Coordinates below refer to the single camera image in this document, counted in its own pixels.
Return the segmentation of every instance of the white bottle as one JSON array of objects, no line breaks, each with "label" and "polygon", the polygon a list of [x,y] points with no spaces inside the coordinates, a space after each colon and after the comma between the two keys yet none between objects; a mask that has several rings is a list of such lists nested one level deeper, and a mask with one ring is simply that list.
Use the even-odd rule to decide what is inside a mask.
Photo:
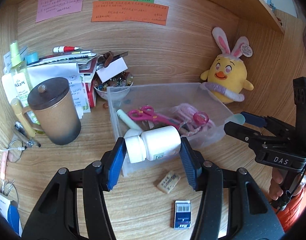
[{"label": "white bottle", "polygon": [[145,131],[141,136],[125,138],[126,148],[131,163],[150,161],[173,155],[181,149],[181,138],[173,126]]}]

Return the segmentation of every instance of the round white tag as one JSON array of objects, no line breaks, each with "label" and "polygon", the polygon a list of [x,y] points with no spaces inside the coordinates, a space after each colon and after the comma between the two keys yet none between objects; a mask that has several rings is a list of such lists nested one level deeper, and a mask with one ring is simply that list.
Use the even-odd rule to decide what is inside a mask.
[{"label": "round white tag", "polygon": [[253,55],[253,50],[247,44],[242,44],[241,45],[241,52],[246,57],[251,57]]}]

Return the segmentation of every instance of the white bowl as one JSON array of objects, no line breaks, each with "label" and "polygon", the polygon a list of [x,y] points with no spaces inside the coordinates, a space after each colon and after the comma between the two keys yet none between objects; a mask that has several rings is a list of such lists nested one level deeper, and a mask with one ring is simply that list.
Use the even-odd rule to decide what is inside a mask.
[{"label": "white bowl", "polygon": [[[124,90],[118,91],[118,92],[112,92],[112,100],[121,100],[123,99],[129,92],[131,86],[133,85],[133,83],[130,86],[125,87]],[[105,99],[107,101],[107,92],[106,91],[101,91],[97,88],[95,88],[96,93],[103,99]]]}]

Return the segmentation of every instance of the white cable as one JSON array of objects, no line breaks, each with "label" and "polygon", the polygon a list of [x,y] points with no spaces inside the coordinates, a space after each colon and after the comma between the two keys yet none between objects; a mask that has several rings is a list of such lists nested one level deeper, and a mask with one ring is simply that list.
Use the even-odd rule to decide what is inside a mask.
[{"label": "white cable", "polygon": [[4,152],[4,151],[9,151],[9,150],[19,150],[19,151],[24,151],[25,147],[18,147],[18,148],[9,148],[9,149],[0,149],[0,152]]}]

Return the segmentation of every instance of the hand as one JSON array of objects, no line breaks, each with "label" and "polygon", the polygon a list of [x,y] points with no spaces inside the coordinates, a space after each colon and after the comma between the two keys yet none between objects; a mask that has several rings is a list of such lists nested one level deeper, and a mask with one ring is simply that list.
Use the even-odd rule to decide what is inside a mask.
[{"label": "hand", "polygon": [[[299,180],[301,178],[301,174],[297,176],[297,179]],[[269,196],[273,200],[277,200],[278,197],[281,197],[283,194],[283,190],[280,188],[280,185],[283,182],[283,177],[281,173],[279,172],[278,168],[273,168],[272,169],[272,179],[271,179],[271,184],[270,184],[270,189],[269,189]],[[304,175],[299,187],[297,190],[294,192],[293,196],[298,195],[304,185],[306,184],[306,175]]]}]

